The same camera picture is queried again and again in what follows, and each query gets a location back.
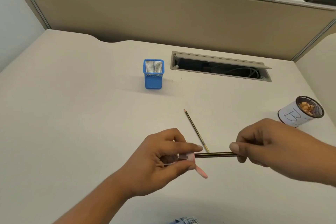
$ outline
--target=pencil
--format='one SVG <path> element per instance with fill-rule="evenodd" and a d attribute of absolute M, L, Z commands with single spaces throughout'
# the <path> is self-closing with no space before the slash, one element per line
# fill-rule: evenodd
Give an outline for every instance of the pencil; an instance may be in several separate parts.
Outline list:
<path fill-rule="evenodd" d="M 187 110 L 186 110 L 186 109 L 183 109 L 183 110 L 184 110 L 185 114 L 187 115 L 187 117 L 188 117 L 188 119 L 189 119 L 191 125 L 192 125 L 193 128 L 195 129 L 195 132 L 196 132 L 196 134 L 198 135 L 199 139 L 201 140 L 201 143 L 203 144 L 203 146 L 204 146 L 206 152 L 209 153 L 209 149 L 208 149 L 208 147 L 205 145 L 205 143 L 204 143 L 204 141 L 203 141 L 201 135 L 198 133 L 198 130 L 197 130 L 197 128 L 195 127 L 193 121 L 191 120 L 191 118 L 190 118 L 190 116 L 189 116 Z"/>
<path fill-rule="evenodd" d="M 227 152 L 212 152 L 212 153 L 195 153 L 195 158 L 222 158 L 222 157 L 238 157 L 231 151 Z"/>

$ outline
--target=person's right hand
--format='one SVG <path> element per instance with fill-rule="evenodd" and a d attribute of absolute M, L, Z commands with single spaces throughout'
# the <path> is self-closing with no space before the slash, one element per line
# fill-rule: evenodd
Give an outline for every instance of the person's right hand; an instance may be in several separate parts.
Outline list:
<path fill-rule="evenodd" d="M 270 167 L 289 178 L 336 186 L 336 147 L 297 128 L 263 119 L 239 132 L 230 150 L 238 161 Z"/>

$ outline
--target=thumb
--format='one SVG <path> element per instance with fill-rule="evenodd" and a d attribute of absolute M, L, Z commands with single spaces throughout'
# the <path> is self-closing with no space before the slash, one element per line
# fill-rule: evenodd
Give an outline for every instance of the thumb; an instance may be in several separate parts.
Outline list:
<path fill-rule="evenodd" d="M 230 150 L 243 157 L 243 158 L 238 157 L 240 158 L 239 162 L 244 163 L 246 158 L 250 158 L 264 163 L 265 147 L 262 145 L 234 142 L 230 143 Z"/>
<path fill-rule="evenodd" d="M 161 171 L 160 177 L 162 179 L 162 182 L 164 182 L 164 185 L 166 185 L 180 175 L 183 175 L 188 170 L 193 170 L 195 168 L 196 164 L 194 162 L 181 160 L 163 169 Z"/>

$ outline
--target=desk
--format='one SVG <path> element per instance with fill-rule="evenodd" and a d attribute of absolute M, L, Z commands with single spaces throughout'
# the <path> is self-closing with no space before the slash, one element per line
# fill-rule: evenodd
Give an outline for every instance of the desk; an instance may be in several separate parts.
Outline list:
<path fill-rule="evenodd" d="M 261 61 L 272 82 L 170 69 L 172 51 Z M 145 58 L 165 61 L 163 88 L 146 90 Z M 117 170 L 151 133 L 177 127 L 210 151 L 299 95 L 315 98 L 291 61 L 138 41 L 100 42 L 47 30 L 0 73 L 2 223 L 51 223 Z M 330 144 L 326 114 L 300 129 Z M 336 189 L 287 179 L 236 158 L 198 159 L 195 171 L 147 197 L 129 200 L 112 223 L 334 223 Z"/>

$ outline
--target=hand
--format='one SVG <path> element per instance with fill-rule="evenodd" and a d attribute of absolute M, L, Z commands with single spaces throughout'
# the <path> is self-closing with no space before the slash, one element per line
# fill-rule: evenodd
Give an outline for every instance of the hand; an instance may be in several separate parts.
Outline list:
<path fill-rule="evenodd" d="M 167 129 L 146 137 L 124 166 L 113 175 L 118 177 L 128 197 L 144 196 L 196 168 L 194 162 L 187 160 L 164 167 L 167 160 L 174 162 L 179 153 L 199 152 L 202 149 L 202 146 L 186 143 L 177 128 Z"/>
<path fill-rule="evenodd" d="M 249 158 L 292 179 L 336 186 L 336 147 L 281 122 L 263 119 L 244 128 L 230 149 L 241 163 Z"/>

